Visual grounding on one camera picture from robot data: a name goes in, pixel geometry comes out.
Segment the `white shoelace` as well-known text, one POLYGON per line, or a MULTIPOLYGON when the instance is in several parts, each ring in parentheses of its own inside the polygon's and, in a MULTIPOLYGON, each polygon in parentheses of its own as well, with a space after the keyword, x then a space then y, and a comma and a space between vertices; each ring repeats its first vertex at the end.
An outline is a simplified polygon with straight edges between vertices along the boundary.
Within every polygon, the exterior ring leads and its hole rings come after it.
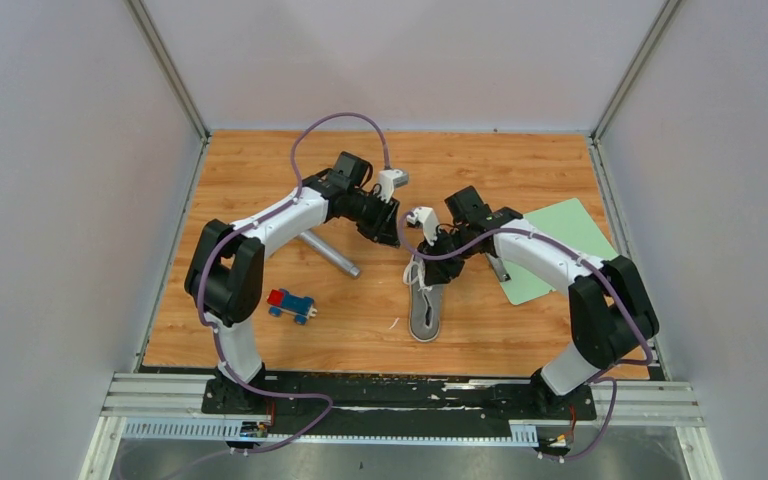
POLYGON ((425 281, 425 264, 422 259, 412 256, 402 273, 402 283, 411 294, 427 294, 433 287, 425 281))

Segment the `grey canvas sneaker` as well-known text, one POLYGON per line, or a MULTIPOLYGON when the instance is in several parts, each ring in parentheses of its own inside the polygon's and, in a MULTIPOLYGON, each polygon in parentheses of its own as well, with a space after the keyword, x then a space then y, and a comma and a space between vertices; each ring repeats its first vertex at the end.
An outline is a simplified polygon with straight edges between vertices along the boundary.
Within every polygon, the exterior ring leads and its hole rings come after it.
POLYGON ((427 294, 409 292, 409 331, 415 340, 423 343, 434 341, 441 329, 445 286, 432 287, 433 291, 427 294))

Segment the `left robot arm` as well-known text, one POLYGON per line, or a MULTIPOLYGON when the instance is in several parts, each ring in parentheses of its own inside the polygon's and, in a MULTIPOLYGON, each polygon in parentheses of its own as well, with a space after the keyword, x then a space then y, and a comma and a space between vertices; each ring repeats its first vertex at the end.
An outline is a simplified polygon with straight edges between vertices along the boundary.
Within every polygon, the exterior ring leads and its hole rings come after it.
POLYGON ((374 243, 399 246, 394 193, 409 176, 386 168, 368 187, 372 175, 368 161, 343 152, 333 167, 302 179, 287 197, 260 213, 234 223, 214 219, 203 227, 185 290, 200 322, 212 332, 218 369, 232 381, 228 400, 239 411, 256 412, 266 400, 266 386, 255 379, 263 361, 251 319, 261 301, 266 261, 300 234, 335 218, 353 222, 374 243))

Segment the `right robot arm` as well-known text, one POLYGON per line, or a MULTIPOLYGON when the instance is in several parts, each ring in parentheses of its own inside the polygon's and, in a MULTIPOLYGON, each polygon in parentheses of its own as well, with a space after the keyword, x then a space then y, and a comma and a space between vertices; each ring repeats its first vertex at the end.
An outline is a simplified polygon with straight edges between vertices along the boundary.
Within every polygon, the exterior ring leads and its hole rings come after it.
POLYGON ((639 364, 654 357, 649 344, 659 321, 635 263, 617 255, 604 259, 577 250, 541 231, 509 207, 492 209, 468 186, 445 200, 450 228, 441 226, 431 207, 415 207, 398 222, 398 232, 419 228, 423 239, 411 248, 418 284, 444 285, 462 271, 465 261, 489 254, 537 276, 569 304, 571 340, 554 359, 531 376, 531 403, 544 417, 556 417, 571 403, 571 393, 620 364, 633 364, 629 353, 640 349, 639 364))

